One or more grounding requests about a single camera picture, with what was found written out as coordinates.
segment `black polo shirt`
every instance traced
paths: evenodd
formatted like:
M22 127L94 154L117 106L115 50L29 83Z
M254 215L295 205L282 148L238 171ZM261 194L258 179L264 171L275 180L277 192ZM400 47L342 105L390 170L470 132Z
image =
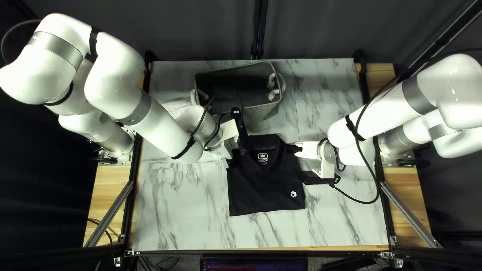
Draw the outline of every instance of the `black polo shirt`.
M244 155L233 155L228 172L229 216L305 208L300 168L277 135L251 135Z

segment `black strap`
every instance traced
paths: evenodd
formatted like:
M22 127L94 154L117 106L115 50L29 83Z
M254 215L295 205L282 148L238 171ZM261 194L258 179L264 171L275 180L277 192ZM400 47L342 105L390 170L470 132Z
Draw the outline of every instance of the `black strap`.
M180 152L178 155L176 155L174 157L171 157L171 159L176 160L176 159L181 158L181 156L183 156L192 147L192 145L194 145L195 142L196 142L196 140L194 140L194 137L191 136L191 138L187 142L187 145L184 148L184 150L182 150L182 152Z
M92 27L91 35L89 37L89 47L91 49L91 55L94 57L97 57L97 49L95 45L97 44L97 34L99 34L99 32L102 32L102 30Z
M56 101L56 102L53 102L53 103L44 103L43 105L49 106L49 107L60 105L61 103L67 101L67 99L68 99L68 98L70 97L70 95L72 94L72 90L73 90L73 89L74 89L74 82L70 82L70 87L68 88L68 92L67 92L67 94L65 94L65 96L64 96L62 99L60 99L60 100L58 100L58 101Z
M365 138L363 138L361 135L359 135L359 134L355 131L355 126L354 126L353 123L351 122L349 115L346 115L346 116L345 116L345 120L347 121L348 130L351 131L351 133L353 134L353 136L355 137L355 139L358 140L358 141L365 141Z

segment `metal frame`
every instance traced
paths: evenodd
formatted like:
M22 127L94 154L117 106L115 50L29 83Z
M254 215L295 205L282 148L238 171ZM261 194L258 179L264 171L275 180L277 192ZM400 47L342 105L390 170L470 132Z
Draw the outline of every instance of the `metal frame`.
M257 0L256 10L254 14L254 27L257 31L254 33L254 39L252 44L252 58L258 59L262 58L263 55L263 39L264 39L264 25L266 23L266 13L268 9L268 0ZM422 56L417 60L423 59L426 55L436 55L443 49L460 31L462 31L469 23L477 17L482 10L482 5L480 1L474 2L474 4L468 9L462 16L460 16L456 22L454 22L450 28L443 33L442 36L433 44L437 45L438 48L435 49L434 46L428 48ZM146 73L144 79L144 90L148 92L150 83L150 62L152 60L152 55L146 53ZM137 183L137 173L139 169L139 163L141 159L141 147L142 147L142 137L137 135L134 145L134 157L131 166L131 172L129 176L129 181L119 194L111 208L108 210L102 221L99 223L95 229L92 236L89 238L86 247L75 248L75 249L61 249L55 251L47 251L41 253L27 253L20 256L14 256L10 258L1 258L7 262L7 267L12 266L16 269L19 267L32 268L32 267L47 267L52 265L59 265L63 263L78 262L79 260L95 260L102 259L105 257L115 257L115 264L122 265L124 269L128 269L130 266L135 264L138 256L155 256L158 254L171 255L171 256L189 256L189 255L200 255L200 254L212 254L213 250L168 250L168 251L133 251L128 250L127 244L129 239L129 233L131 229L132 222L132 211L134 206L135 197L135 185ZM414 214L407 208L403 201L393 192L393 190L388 186L384 180L383 167L381 164L379 153L375 158L375 171L379 178L379 185L383 193L380 194L382 201L382 206L384 210L385 223L387 226L387 235L389 242L389 251L283 251L283 250L219 250L216 251L216 255L233 255L237 254L240 256L254 257L258 255L291 255L291 256L304 256L304 257L356 257L344 261L345 263L361 263L366 260L366 257L372 258L389 258L394 260L394 267L401 267L404 260L407 261L420 261L426 263L443 263L445 265L458 266L458 267L470 267L470 268L480 268L482 264L480 259L482 258L482 252L478 251L458 251L458 250L447 250L441 249L442 247L433 238L433 236L428 232L425 227L420 223L420 221L414 216ZM397 245L396 236L394 236L393 223L391 220L391 212L388 204L388 199L393 201L393 203L402 211L402 213L407 217L411 225L417 231L417 233L422 236L422 238L431 246L437 248L419 248L419 247L406 247ZM122 221L122 229L120 237L117 244L96 246L94 247L103 232L111 222L112 218L120 208L122 202L125 201L124 217ZM343 262L338 262L333 265L335 267L341 267Z
M431 57L438 55L458 34L460 34L473 20L475 20L482 13L482 0L475 0L432 44L410 64L408 67L412 70L405 74L403 81L409 78L412 74L417 74L426 65L425 61Z
M392 190L392 188L386 183L381 182L380 188L387 195L390 201L397 206L400 212L407 218L408 222L417 232L417 234L422 237L422 239L431 248L443 248L439 242L432 236L432 234L425 228L425 226L418 220L418 218L413 214L413 212L403 203L403 201L398 197L397 193Z

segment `black cable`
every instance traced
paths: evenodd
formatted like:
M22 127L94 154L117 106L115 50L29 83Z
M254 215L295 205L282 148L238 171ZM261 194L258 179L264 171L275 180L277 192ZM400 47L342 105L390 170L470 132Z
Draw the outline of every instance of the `black cable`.
M206 146L208 146L208 144L217 136L217 134L219 133L219 128L221 127L221 119L224 117L224 115L226 115L226 113L223 113L221 115L219 115L219 120L217 121L217 126L216 126L216 132L208 139L208 141L206 141L206 144L204 144L204 147L203 150L211 150L210 148L206 148Z
M137 262L139 261L139 257L134 257L134 260L132 261L132 271L137 270Z
M144 264L142 263L142 261L141 261L141 260L139 260L139 263L141 264L142 269L144 269L144 270L146 270L146 271L147 271L147 268L144 266Z
M198 122L198 126L196 126L196 128L194 129L194 131L192 131L191 136L193 136L193 135L199 130L199 127L201 127L201 123L202 123L202 121L204 120L204 116L206 115L206 112L207 112L207 110L208 110L208 107L209 107L209 105L211 104L211 102L214 100L215 97L216 97L216 95L213 95L213 97L211 97L211 99L210 99L209 102L207 103L206 107L204 108L204 112L202 113L201 119L200 119L199 122Z
M15 29L17 29L17 28L19 28L23 25L27 25L27 24L31 24L31 23L38 23L40 21L41 21L41 19L33 19L33 20L24 21L24 22L21 22L21 23L18 23L16 25L12 26L10 29L7 30L7 32L5 32L5 35L3 35L3 38L1 39L1 43L0 43L1 57L3 58L3 61L5 62L5 64L9 64L9 63L7 63L7 59L5 58L5 41L7 40L8 35L10 35L10 33L12 31L14 31Z
M117 164L117 158L93 157L91 159L99 163Z
M102 263L102 261L99 261L97 263L97 266L95 267L95 270L94 271L99 271L99 268L100 268L100 264Z
M177 257L176 262L175 262L173 265L171 265L170 267L168 267L168 268L162 268L161 266L159 266L160 263L165 262L165 261L167 261L168 259L166 259L166 260L164 260L164 261L160 261L160 262L157 263L157 267L159 267L159 269L162 270L162 271L171 270L174 266L176 266L176 264L179 262L180 259L181 259L181 257Z
M88 218L87 221L92 222L92 223L94 223L94 224L97 224L97 225L99 226L99 222L97 222L97 221L95 221L95 220L92 220L91 218ZM113 242L112 242L112 237L110 237L110 234L109 234L109 232L108 232L107 230L106 230L106 234L107 234L107 237L109 237L110 244L113 244Z
M162 269L160 269L160 267L159 267L159 264L162 263L162 262L165 262L165 261L167 261L167 260L169 260L169 259L171 259L171 258L172 258L172 257L167 257L166 259L159 261L159 262L157 263L157 266L154 265L154 264L149 260L148 257L144 258L144 261L145 261L148 265L150 265L152 268L154 268L155 270L162 271Z
M99 220L99 219L95 219L95 218L89 218L89 219L91 219L93 221L97 221L99 223L101 222L101 220ZM110 226L107 226L107 229L109 229L111 231L111 234L115 235L116 237L119 237L119 234L116 233L116 231L113 230Z
M144 260L144 263L147 265L147 268L149 269L149 271L152 271L151 267L150 267L149 264L147 263L146 258L144 258L144 257L140 257L140 258L141 258L141 260Z
M482 51L482 48L467 48L467 49L462 49L462 50L455 50L455 51L452 51L452 52L448 52L448 53L445 53L445 54L442 54L442 55L439 55L439 56L434 56L434 57L431 57L428 61L426 61L427 63L430 63L430 62L433 62L433 61L436 61L436 60L440 60L442 58L445 58L447 56L450 56L452 54L459 54L459 53L465 53L465 52L472 52L472 51ZM360 125L360 120L362 119L362 115L363 113L365 112L365 110L368 108L368 106L370 105L370 103L377 97L379 96L390 84L392 84L394 81L396 81L398 78L403 78L405 76L405 74L408 74L409 72L411 72L412 69L406 71L405 73L403 73L402 75L400 76L395 76L393 77L392 79L390 79L385 85L383 85L371 98L370 100L363 106L363 109L361 110L358 118L357 118L357 122L355 124L355 133L354 134L358 134L358 127ZM342 190L340 190L339 188L337 188L334 184L329 184L331 187L335 188L336 190L338 190L340 193L342 193L344 196L346 196L347 198L353 200L353 201L356 201L358 203L362 203L362 204L371 204L371 203L374 203L378 197L380 196L380 183L378 182L377 178L376 178L376 175L375 173L373 172L372 168L370 167L370 164L367 162L365 156L363 155L362 153L362 150L360 148L360 142L358 140L355 140L355 144L357 145L357 149L358 149L358 152L360 153L360 156L361 158L363 159L363 162L365 163L366 167L368 168L368 170L370 171L370 174L372 175L373 177L373 180L375 181L375 186L376 186L376 196L373 200L369 201L369 202L364 202L364 201L360 201L360 200L357 200L357 199L354 199L350 196L348 196L346 193L344 193Z
M338 169L339 172L343 172L345 170L345 168L347 167L347 165L344 164L343 168L340 169L340 157L338 155L338 148L333 146L333 150L335 151L336 168Z

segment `table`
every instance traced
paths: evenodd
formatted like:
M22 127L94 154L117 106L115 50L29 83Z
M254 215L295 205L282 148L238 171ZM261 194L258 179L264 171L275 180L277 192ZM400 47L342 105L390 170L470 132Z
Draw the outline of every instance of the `table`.
M368 67L368 80L370 84L373 86L376 85L377 81L380 81L382 84L384 83L385 78L387 75L391 76L393 75L393 66L391 64L387 65L369 65ZM107 211L108 207L110 204L106 202L107 195L103 194L98 191L102 191L101 187L106 187L108 185L110 186L115 186L117 185L118 187L122 187L123 184L106 184L105 177L107 175L104 174L105 171L107 171L107 168L110 168L110 174L114 174L115 171L121 171L121 167L109 167L109 166L99 166L99 171L98 171L98 178L96 181L96 185L94 188L94 196L93 196L93 203L91 204L91 217L101 219L102 218L102 209L101 205L104 205L104 213ZM415 214L422 220L422 222L426 223L427 226L427 216L425 213L425 207L423 205L423 198L421 197L421 190L420 186L418 183L418 178L416 176L416 171L412 169L411 173L403 173L403 172L386 172L386 178L388 183L392 185L392 187L400 193L400 196L404 199L410 199L408 201L405 201L407 205L415 212ZM112 193L110 195L111 201L114 200L114 198L117 196L116 193ZM395 231L397 236L399 237L400 241L402 244L405 245L417 245L420 244L420 241L418 240L418 236L411 230L410 225L408 225L406 222L403 222L403 219L400 219L400 214L397 213L397 211L393 210L392 211L393 215L393 220L395 224ZM111 227L116 230L115 226L115 221L113 221L111 224ZM387 249L386 245L369 245L369 246L317 246L317 247L287 247L287 248L280 248L280 249L316 249L316 250L383 250Z

